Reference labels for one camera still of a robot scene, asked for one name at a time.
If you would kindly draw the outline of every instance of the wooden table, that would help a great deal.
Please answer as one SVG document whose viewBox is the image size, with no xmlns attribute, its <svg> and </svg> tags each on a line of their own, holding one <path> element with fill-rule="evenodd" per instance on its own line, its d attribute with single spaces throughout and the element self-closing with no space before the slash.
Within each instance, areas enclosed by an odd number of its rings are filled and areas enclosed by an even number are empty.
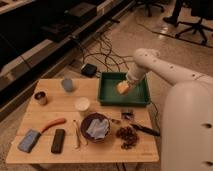
<svg viewBox="0 0 213 171">
<path fill-rule="evenodd" d="M 61 79 L 41 79 L 35 92 L 45 91 L 49 103 L 40 106 L 32 97 L 24 115 L 23 121 L 16 133 L 14 141 L 8 153 L 6 162 L 8 164 L 42 164 L 42 163 L 123 163 L 123 162 L 156 162 L 159 159 L 155 139 L 153 136 L 138 132 L 140 141 L 131 150 L 121 149 L 122 141 L 115 136 L 120 127 L 111 123 L 109 136 L 103 143 L 89 142 L 87 146 L 79 149 L 73 147 L 74 128 L 73 120 L 79 123 L 82 116 L 76 111 L 74 102 L 78 97 L 87 97 L 91 101 L 93 110 L 105 114 L 108 117 L 120 119 L 121 107 L 101 106 L 97 101 L 98 79 L 73 79 L 74 91 L 66 93 L 61 86 Z M 150 117 L 147 108 L 133 108 L 135 119 L 151 128 Z M 65 117 L 66 124 L 58 125 L 47 130 L 39 139 L 30 154 L 17 149 L 29 129 L 39 130 L 47 122 Z M 56 128 L 63 128 L 66 137 L 63 152 L 60 155 L 52 154 L 50 151 Z"/>
</svg>

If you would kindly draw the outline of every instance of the green tray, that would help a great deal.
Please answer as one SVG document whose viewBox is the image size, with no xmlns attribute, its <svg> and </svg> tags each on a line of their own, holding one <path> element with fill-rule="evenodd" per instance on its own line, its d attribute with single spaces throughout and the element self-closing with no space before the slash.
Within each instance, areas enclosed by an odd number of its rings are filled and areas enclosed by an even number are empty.
<svg viewBox="0 0 213 171">
<path fill-rule="evenodd" d="M 150 103 L 149 88 L 146 77 L 128 94 L 121 95 L 116 86 L 126 79 L 126 73 L 103 72 L 99 81 L 98 100 L 101 105 L 143 106 Z"/>
</svg>

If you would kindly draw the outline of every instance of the small cup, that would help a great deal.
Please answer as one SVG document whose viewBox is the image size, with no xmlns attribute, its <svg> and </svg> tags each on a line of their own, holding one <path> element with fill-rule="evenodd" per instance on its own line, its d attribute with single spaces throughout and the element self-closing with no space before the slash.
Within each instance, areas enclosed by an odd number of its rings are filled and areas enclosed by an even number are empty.
<svg viewBox="0 0 213 171">
<path fill-rule="evenodd" d="M 80 97 L 75 101 L 75 108 L 81 116 L 87 116 L 90 109 L 90 101 L 86 97 Z"/>
<path fill-rule="evenodd" d="M 72 80 L 69 78 L 65 78 L 61 81 L 61 85 L 66 92 L 71 92 L 73 90 Z"/>
<path fill-rule="evenodd" d="M 43 91 L 39 91 L 38 93 L 36 93 L 34 95 L 34 98 L 36 99 L 38 104 L 40 104 L 42 106 L 47 104 L 47 96 L 46 96 L 45 92 L 43 92 Z"/>
</svg>

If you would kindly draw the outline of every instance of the charger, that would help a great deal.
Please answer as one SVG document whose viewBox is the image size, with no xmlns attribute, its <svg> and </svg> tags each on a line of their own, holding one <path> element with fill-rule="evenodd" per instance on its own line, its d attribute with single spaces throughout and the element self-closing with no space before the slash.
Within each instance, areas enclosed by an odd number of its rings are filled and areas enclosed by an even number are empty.
<svg viewBox="0 0 213 171">
<path fill-rule="evenodd" d="M 81 68 L 81 74 L 87 77 L 93 77 L 97 72 L 97 66 L 92 64 L 85 64 Z"/>
</svg>

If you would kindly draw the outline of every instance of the red handle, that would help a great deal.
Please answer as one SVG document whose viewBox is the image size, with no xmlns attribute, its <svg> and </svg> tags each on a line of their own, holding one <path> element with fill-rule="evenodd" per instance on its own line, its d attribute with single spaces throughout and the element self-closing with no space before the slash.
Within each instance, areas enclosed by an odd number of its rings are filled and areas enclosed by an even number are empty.
<svg viewBox="0 0 213 171">
<path fill-rule="evenodd" d="M 47 129 L 49 129 L 50 127 L 52 126 L 55 126 L 55 125 L 59 125 L 59 124 L 63 124 L 65 123 L 67 120 L 65 118 L 59 118 L 59 119 L 56 119 L 52 122 L 49 122 L 47 125 L 45 125 L 42 129 L 41 129 L 41 134 L 44 133 Z"/>
</svg>

